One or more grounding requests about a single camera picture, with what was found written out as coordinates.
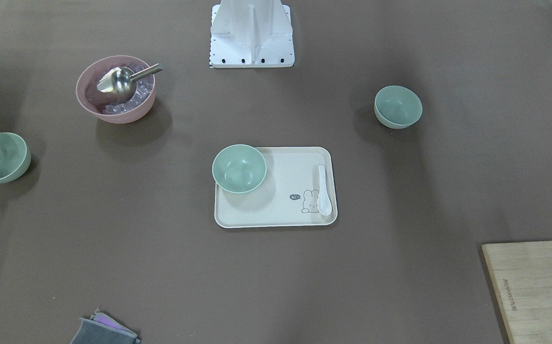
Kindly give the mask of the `green bowl end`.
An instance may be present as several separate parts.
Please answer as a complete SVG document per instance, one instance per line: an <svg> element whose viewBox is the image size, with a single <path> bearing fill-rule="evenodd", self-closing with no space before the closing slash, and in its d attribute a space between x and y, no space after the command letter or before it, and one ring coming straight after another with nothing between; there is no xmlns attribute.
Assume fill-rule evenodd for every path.
<svg viewBox="0 0 552 344"><path fill-rule="evenodd" d="M20 135L0 133L0 183L20 178L27 172L31 159L31 150Z"/></svg>

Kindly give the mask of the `green bowl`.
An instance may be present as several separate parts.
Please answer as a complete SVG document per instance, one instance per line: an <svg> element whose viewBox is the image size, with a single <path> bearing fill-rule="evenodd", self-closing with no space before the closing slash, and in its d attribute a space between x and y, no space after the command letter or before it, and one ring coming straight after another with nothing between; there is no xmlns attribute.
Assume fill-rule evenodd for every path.
<svg viewBox="0 0 552 344"><path fill-rule="evenodd" d="M377 92L374 100L377 120L390 129L405 129L420 120L422 101L415 92L403 86L391 85Z"/></svg>
<svg viewBox="0 0 552 344"><path fill-rule="evenodd" d="M230 145L213 159L212 176L226 192L249 193L265 180L267 162L258 148L245 144Z"/></svg>

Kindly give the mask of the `pink bowl with ice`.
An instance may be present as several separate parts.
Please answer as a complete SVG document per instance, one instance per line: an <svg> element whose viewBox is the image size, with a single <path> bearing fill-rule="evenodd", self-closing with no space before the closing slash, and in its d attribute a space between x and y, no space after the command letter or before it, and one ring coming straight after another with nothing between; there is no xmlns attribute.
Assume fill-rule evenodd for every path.
<svg viewBox="0 0 552 344"><path fill-rule="evenodd" d="M88 66L76 83L76 98L79 104L95 117L114 124L127 124L147 115L156 100L155 75L137 81L133 95L117 96L99 92L98 81L114 67L126 66L138 72L150 65L127 55L104 57Z"/></svg>

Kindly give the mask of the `metal ice scoop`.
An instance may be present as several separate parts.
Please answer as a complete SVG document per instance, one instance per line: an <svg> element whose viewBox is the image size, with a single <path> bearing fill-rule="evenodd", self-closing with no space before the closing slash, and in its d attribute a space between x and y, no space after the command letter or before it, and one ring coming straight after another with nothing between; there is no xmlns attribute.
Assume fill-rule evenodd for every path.
<svg viewBox="0 0 552 344"><path fill-rule="evenodd" d="M152 76L164 70L160 63L144 68L138 72L133 72L126 66L114 67L107 72L97 83L99 92L108 95L129 96L133 95L137 89L137 81L148 76Z"/></svg>

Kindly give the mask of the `grey folded cloth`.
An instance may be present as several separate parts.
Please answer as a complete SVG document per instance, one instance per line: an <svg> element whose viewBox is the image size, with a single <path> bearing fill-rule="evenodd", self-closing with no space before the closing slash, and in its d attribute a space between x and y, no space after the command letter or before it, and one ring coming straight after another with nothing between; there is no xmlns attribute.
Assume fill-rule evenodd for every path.
<svg viewBox="0 0 552 344"><path fill-rule="evenodd" d="M80 326L71 344L140 344L138 334L105 312L96 310L89 318L79 318Z"/></svg>

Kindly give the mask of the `green bowl on tray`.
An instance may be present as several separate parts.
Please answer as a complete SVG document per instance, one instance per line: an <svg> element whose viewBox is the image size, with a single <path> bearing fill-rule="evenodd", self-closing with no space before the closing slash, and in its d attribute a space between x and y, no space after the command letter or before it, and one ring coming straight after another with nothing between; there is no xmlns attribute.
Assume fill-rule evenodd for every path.
<svg viewBox="0 0 552 344"><path fill-rule="evenodd" d="M249 193L265 180L267 162L258 148L245 144L230 145L213 159L212 176L226 192Z"/></svg>

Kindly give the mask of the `cream rabbit tray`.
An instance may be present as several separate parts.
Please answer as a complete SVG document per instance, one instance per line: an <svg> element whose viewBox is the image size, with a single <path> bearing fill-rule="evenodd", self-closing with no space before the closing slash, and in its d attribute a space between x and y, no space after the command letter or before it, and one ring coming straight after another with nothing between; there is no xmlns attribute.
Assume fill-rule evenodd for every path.
<svg viewBox="0 0 552 344"><path fill-rule="evenodd" d="M215 187L214 218L223 228L330 225L338 217L331 155L322 147L260 147L267 162L263 183L249 193ZM318 165L326 168L329 216L319 213Z"/></svg>

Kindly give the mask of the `white ceramic spoon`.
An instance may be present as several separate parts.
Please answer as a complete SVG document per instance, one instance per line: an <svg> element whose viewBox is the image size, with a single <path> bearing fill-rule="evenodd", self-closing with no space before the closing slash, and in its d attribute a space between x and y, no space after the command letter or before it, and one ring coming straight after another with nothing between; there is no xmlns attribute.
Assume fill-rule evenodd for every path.
<svg viewBox="0 0 552 344"><path fill-rule="evenodd" d="M323 216L329 216L332 211L331 200L328 195L327 183L326 183L326 168L324 165L318 165L319 171L319 198L318 198L318 209L319 213Z"/></svg>

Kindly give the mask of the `wooden cutting board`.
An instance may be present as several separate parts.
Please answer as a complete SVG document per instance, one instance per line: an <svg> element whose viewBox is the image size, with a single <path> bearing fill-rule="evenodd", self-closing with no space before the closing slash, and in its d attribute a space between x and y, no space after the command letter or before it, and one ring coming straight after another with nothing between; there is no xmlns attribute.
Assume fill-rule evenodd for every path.
<svg viewBox="0 0 552 344"><path fill-rule="evenodd" d="M484 244L511 344L552 344L552 240Z"/></svg>

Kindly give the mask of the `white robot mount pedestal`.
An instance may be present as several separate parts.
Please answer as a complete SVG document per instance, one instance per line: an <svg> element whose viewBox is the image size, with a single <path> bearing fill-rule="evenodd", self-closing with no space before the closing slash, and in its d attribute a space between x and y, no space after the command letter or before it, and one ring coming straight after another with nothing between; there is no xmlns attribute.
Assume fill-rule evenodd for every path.
<svg viewBox="0 0 552 344"><path fill-rule="evenodd" d="M211 68L294 66L291 9L280 0L222 0L211 15Z"/></svg>

